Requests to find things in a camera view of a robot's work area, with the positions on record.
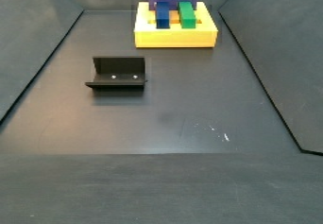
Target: yellow base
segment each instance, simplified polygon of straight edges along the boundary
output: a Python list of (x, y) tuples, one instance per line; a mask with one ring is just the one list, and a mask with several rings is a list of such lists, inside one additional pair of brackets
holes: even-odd
[(196, 3), (195, 13), (195, 29), (181, 29), (175, 10), (171, 11), (171, 28), (156, 29), (155, 12), (149, 11), (148, 2), (140, 2), (133, 30), (136, 47), (213, 47), (219, 31), (203, 2)]

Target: black holder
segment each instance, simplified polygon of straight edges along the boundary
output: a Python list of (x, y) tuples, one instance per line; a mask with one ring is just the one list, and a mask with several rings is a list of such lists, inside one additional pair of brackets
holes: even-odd
[(144, 57), (93, 57), (96, 76), (85, 85), (95, 90), (145, 87)]

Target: scratch mark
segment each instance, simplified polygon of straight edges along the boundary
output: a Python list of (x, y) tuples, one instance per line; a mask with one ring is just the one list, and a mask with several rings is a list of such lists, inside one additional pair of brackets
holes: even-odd
[(227, 134), (225, 134), (225, 133), (224, 133), (224, 138), (225, 138), (227, 142), (229, 142), (229, 139), (228, 139), (228, 137), (227, 137)]

